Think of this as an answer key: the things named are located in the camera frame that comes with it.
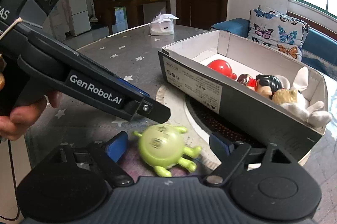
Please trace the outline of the person's left hand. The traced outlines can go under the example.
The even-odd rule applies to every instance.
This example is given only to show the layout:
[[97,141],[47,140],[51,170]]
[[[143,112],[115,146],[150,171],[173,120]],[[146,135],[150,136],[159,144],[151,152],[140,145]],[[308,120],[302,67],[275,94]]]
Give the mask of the person's left hand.
[[9,116],[1,116],[1,137],[10,141],[19,139],[39,119],[47,103],[53,108],[59,107],[62,95],[63,93],[58,91],[49,92],[37,102],[29,106],[16,107]]

